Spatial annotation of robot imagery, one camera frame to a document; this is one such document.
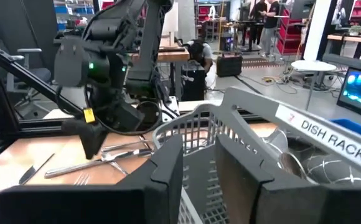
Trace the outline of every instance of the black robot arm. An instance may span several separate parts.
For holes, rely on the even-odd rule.
[[[141,130],[146,114],[152,110],[151,105],[155,107],[150,114],[156,114],[159,100],[168,99],[159,80],[156,62],[164,16],[172,3],[173,0],[118,1],[98,12],[82,37],[62,39],[55,58],[55,81],[59,84],[57,96],[62,86],[84,87],[87,107],[96,118],[91,120],[86,115],[74,114],[75,119],[65,121],[62,128],[80,136],[87,159],[98,153],[108,131],[141,134],[154,129],[161,120],[159,112],[155,124]],[[145,6],[143,38],[135,62],[134,55],[127,54],[127,50],[138,36],[136,22]],[[143,103],[149,102],[143,104],[143,112],[125,102],[124,84],[127,93]]]

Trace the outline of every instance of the white round table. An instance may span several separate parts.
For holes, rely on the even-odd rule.
[[[309,89],[309,96],[306,102],[305,110],[308,109],[309,103],[311,102],[313,88],[316,83],[317,74],[319,72],[329,72],[337,69],[335,65],[331,65],[329,63],[320,62],[320,61],[308,61],[308,60],[298,60],[291,63],[291,66],[296,70],[303,70],[303,71],[312,71],[315,72],[313,74],[313,79],[311,83],[311,88]]]

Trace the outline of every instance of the yellow tag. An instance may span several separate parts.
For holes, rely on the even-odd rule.
[[[91,123],[95,121],[95,115],[93,115],[92,108],[86,108],[83,110],[83,115],[85,117],[85,122]]]

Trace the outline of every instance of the dish rack label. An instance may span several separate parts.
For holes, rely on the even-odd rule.
[[[276,117],[361,166],[361,144],[283,105]]]

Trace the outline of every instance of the silverware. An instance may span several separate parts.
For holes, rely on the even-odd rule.
[[[126,170],[124,170],[118,163],[116,163],[116,162],[109,162],[109,164],[111,165],[111,166],[113,166],[114,168],[116,168],[116,169],[118,169],[120,172],[122,172],[124,175],[129,175],[129,173],[126,171]]]
[[[139,135],[139,139],[141,140],[141,142],[143,142],[143,145],[144,145],[144,147],[146,147],[146,149],[151,150],[151,148],[150,148],[150,146],[148,144],[149,141],[147,141],[142,134]]]
[[[49,161],[49,159],[54,156],[54,154],[55,153],[49,154],[46,158],[41,159],[39,163],[33,164],[20,178],[19,185],[23,185],[27,183],[27,181],[29,181],[31,177],[33,177],[38,172],[38,170],[41,169],[41,167],[45,165]]]
[[[49,178],[57,177],[60,175],[69,174],[71,172],[75,172],[78,170],[83,170],[86,168],[95,167],[95,166],[102,165],[105,163],[113,162],[117,159],[125,159],[125,158],[132,157],[132,156],[145,156],[150,153],[151,153],[150,149],[137,149],[137,150],[133,150],[133,151],[118,153],[115,155],[110,155],[110,154],[102,155],[101,159],[86,162],[84,164],[48,170],[45,173],[45,178],[49,179]]]
[[[118,149],[122,149],[126,146],[132,146],[133,144],[140,144],[140,143],[143,143],[145,144],[145,146],[147,146],[147,148],[150,148],[149,145],[147,144],[148,142],[151,142],[149,140],[145,140],[145,139],[142,139],[140,141],[135,141],[135,142],[129,142],[129,143],[125,143],[125,144],[120,144],[120,145],[115,145],[115,146],[106,146],[106,147],[103,147],[101,149],[101,152],[111,152],[111,151],[115,151],[115,150],[118,150]]]
[[[89,174],[82,173],[77,180],[74,182],[74,185],[86,185],[89,181]]]

